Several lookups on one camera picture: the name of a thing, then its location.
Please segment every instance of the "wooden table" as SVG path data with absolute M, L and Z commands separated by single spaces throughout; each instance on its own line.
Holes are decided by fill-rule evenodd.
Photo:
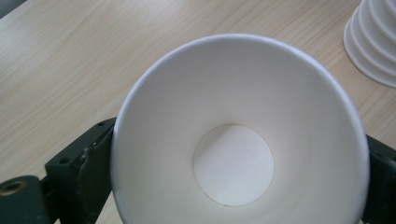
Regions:
M 396 148 L 396 90 L 343 48 L 358 0 L 28 0 L 0 20 L 0 182 L 43 165 L 103 119 L 166 52 L 222 33 L 269 36 L 324 64 L 371 136 Z M 121 223 L 112 196 L 97 223 Z

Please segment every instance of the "wood grain surface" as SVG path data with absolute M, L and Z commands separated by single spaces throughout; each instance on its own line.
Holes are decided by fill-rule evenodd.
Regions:
M 44 163 L 117 116 L 135 81 L 168 51 L 223 33 L 269 36 L 324 64 L 365 131 L 396 148 L 396 90 L 348 59 L 358 0 L 28 0 L 0 20 L 0 182 L 44 177 Z M 97 223 L 121 223 L 112 196 Z

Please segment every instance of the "stack of cups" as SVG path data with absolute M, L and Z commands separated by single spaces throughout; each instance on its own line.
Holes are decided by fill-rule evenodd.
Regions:
M 346 24 L 344 46 L 363 74 L 396 88 L 396 0 L 362 0 Z

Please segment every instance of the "paper cup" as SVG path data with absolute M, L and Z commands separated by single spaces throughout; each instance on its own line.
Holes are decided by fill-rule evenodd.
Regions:
M 396 88 L 396 4 L 363 0 L 346 24 L 344 46 L 366 76 Z
M 134 224 L 356 224 L 368 169 L 359 115 L 332 75 L 256 35 L 198 39 L 152 65 L 111 154 Z

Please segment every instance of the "black plastic bracket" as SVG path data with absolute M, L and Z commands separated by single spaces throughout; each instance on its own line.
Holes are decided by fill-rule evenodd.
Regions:
M 370 186 L 363 222 L 396 224 L 396 150 L 367 135 Z
M 109 158 L 116 119 L 102 121 L 45 165 L 47 176 L 0 184 L 1 224 L 95 223 L 111 191 Z M 371 180 L 362 220 L 396 224 L 396 151 L 367 135 Z
M 104 120 L 53 157 L 47 176 L 0 185 L 0 223 L 95 223 L 111 191 L 110 149 L 116 119 Z

